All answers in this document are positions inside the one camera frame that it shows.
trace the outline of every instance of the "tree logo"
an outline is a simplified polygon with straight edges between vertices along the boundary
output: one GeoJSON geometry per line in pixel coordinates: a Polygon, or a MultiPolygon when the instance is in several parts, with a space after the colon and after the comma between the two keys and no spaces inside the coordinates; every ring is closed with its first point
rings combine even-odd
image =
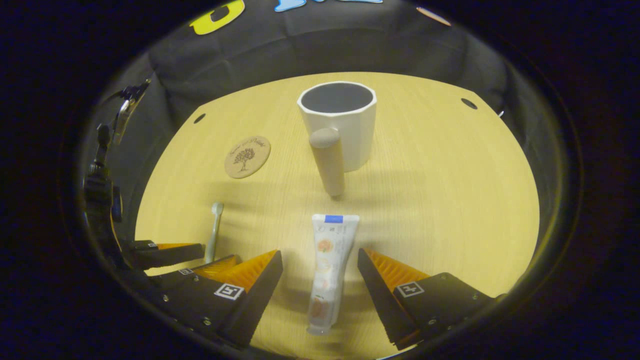
{"type": "Polygon", "coordinates": [[[234,164],[242,163],[242,169],[240,169],[240,171],[246,171],[246,167],[245,167],[246,162],[253,159],[254,156],[255,156],[255,152],[253,151],[252,148],[248,147],[245,150],[238,152],[238,155],[236,155],[236,160],[234,161],[234,164]]]}
{"type": "Polygon", "coordinates": [[[258,171],[271,152],[269,140],[251,136],[235,144],[225,156],[225,171],[234,179],[242,179],[258,171]]]}

